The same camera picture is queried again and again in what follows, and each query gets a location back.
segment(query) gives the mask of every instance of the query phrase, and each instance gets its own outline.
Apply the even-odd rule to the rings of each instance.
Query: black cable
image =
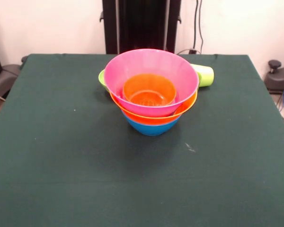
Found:
[[[196,41],[196,29],[197,29],[197,12],[198,12],[198,5],[199,5],[199,0],[197,0],[197,4],[195,6],[195,34],[194,34],[194,47],[195,48],[195,41]]]
[[[197,51],[199,54],[201,54],[200,51],[198,51],[198,50],[196,50],[196,49],[193,49],[193,48],[181,50],[181,51],[180,51],[179,53],[177,53],[177,54],[180,54],[180,53],[182,53],[182,52],[184,52],[184,51],[190,51],[190,50],[192,50],[192,51]]]
[[[202,53],[202,48],[203,48],[203,37],[202,37],[202,33],[201,33],[201,7],[202,7],[202,0],[200,0],[200,7],[199,7],[199,33],[200,33],[200,38],[201,38],[201,48],[200,48],[200,52]]]
[[[18,76],[16,73],[14,73],[14,72],[11,72],[11,71],[8,71],[8,70],[6,70],[6,69],[2,69],[3,71],[6,71],[6,72],[9,72],[9,73],[11,73],[11,74],[13,74],[13,75],[15,75],[15,76]]]

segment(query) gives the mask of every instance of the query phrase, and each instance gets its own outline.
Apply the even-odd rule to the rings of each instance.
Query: pink bowl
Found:
[[[144,106],[126,101],[122,93],[124,83],[141,73],[153,73],[169,79],[177,90],[174,103],[166,106]],[[114,57],[105,67],[104,81],[125,109],[148,117],[172,114],[195,93],[199,85],[199,77],[189,62],[176,54],[154,49],[133,50]]]

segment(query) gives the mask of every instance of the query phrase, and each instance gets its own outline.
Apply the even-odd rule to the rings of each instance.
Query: green cloth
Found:
[[[248,56],[167,133],[98,82],[113,55],[31,55],[0,113],[0,227],[284,227],[284,122]]]

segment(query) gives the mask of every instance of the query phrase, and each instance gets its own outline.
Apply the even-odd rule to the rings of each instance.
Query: white wall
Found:
[[[176,51],[193,45],[194,10],[195,0],[182,0]],[[0,0],[0,59],[105,53],[101,11],[102,0]],[[203,0],[201,16],[203,53],[249,54],[261,76],[270,59],[284,65],[284,0]]]
[[[102,0],[0,0],[0,60],[35,53],[105,53]]]
[[[193,46],[195,3],[182,0],[176,51]],[[201,28],[205,54],[248,54],[262,77],[270,59],[284,66],[284,0],[203,0]]]

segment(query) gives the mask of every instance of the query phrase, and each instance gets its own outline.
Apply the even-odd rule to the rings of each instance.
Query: bowl rim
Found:
[[[172,121],[170,121],[170,122],[168,122],[168,123],[164,123],[164,124],[141,124],[140,122],[136,122],[136,121],[134,121],[133,119],[130,119],[130,118],[124,113],[123,110],[121,110],[121,111],[122,111],[124,117],[125,117],[127,120],[130,120],[130,121],[132,121],[132,122],[134,122],[134,123],[136,123],[136,124],[139,124],[139,125],[151,126],[151,127],[159,127],[159,126],[164,126],[164,125],[167,125],[167,124],[171,124],[171,123],[177,121],[177,120],[182,116],[182,115],[180,115],[180,116],[178,116],[176,119],[174,119],[174,120],[172,120]]]
[[[126,52],[123,52],[121,54],[118,54],[117,56],[115,56],[113,59],[111,59],[108,64],[106,65],[109,66],[110,64],[112,64],[112,62],[114,61],[114,59],[118,58],[119,56],[122,56],[124,54],[128,54],[129,52],[143,52],[143,51],[148,51],[148,52],[164,52],[164,53],[167,53],[168,55],[170,56],[173,56],[173,57],[176,57],[176,58],[180,58],[182,61],[186,61],[187,64],[189,64],[189,66],[191,67],[192,71],[195,73],[195,77],[197,79],[197,83],[196,83],[196,86],[193,90],[193,92],[185,99],[181,100],[180,102],[176,102],[176,103],[173,103],[173,104],[170,104],[170,105],[165,105],[165,106],[147,106],[147,105],[139,105],[139,104],[135,104],[135,103],[131,103],[121,97],[119,97],[117,94],[115,94],[114,92],[112,92],[109,87],[107,86],[107,83],[106,83],[106,80],[105,80],[105,72],[104,71],[104,82],[105,82],[105,85],[107,87],[107,89],[109,90],[109,93],[113,93],[113,95],[115,97],[117,97],[118,99],[121,99],[122,102],[125,102],[127,104],[130,104],[130,105],[133,105],[133,106],[137,106],[137,107],[140,107],[140,108],[164,108],[164,107],[173,107],[175,105],[179,105],[179,104],[182,104],[183,102],[185,102],[186,100],[188,100],[194,93],[196,90],[198,90],[199,88],[199,76],[198,76],[198,73],[196,72],[196,70],[190,65],[191,63],[189,63],[186,59],[182,58],[181,56],[177,55],[177,54],[174,54],[174,53],[171,53],[171,52],[168,52],[168,51],[163,51],[163,50],[158,50],[158,49],[147,49],[147,48],[144,48],[144,49],[136,49],[136,50],[131,50],[131,51],[126,51]]]
[[[194,97],[193,98],[193,101],[191,102],[191,104],[183,111],[177,113],[177,114],[173,114],[171,116],[166,116],[166,117],[148,117],[148,116],[142,116],[142,115],[138,115],[138,114],[135,114],[135,113],[132,113],[130,112],[129,110],[125,109],[120,103],[119,101],[116,99],[115,95],[112,93],[112,92],[109,92],[111,98],[113,99],[114,103],[121,109],[121,110],[124,110],[126,113],[130,113],[134,116],[137,116],[137,117],[142,117],[142,118],[147,118],[147,119],[168,119],[168,118],[172,118],[172,117],[176,117],[176,116],[179,116],[179,115],[182,115],[184,114],[186,111],[188,111],[196,102],[197,100],[197,96],[198,96],[198,90],[195,91],[195,93],[193,93],[192,96],[190,96],[188,99],[190,99],[191,97]]]

